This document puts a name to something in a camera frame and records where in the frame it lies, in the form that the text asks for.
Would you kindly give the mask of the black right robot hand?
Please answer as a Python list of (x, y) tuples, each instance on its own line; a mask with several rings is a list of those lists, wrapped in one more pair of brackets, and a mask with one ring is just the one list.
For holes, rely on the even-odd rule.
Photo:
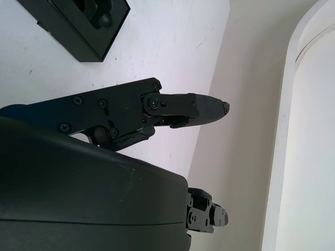
[(220, 99), (155, 78), (1, 109), (1, 250), (189, 250), (228, 224), (186, 179), (120, 154), (155, 128), (215, 122)]

